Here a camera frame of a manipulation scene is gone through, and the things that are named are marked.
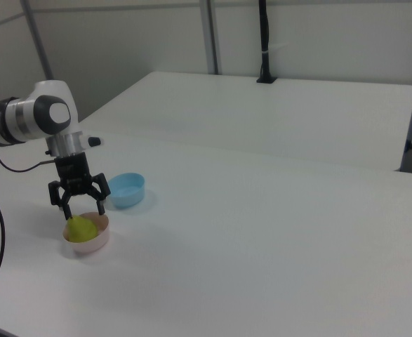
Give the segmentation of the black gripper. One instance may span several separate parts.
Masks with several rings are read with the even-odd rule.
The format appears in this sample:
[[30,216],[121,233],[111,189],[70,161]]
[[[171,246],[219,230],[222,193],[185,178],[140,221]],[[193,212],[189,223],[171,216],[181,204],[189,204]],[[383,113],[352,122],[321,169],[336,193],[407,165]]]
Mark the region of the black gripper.
[[107,179],[103,173],[91,176],[86,154],[84,152],[55,159],[55,166],[60,182],[54,180],[48,184],[50,201],[63,213],[66,220],[72,216],[69,201],[72,196],[92,197],[98,214],[105,214],[104,203],[111,194]]

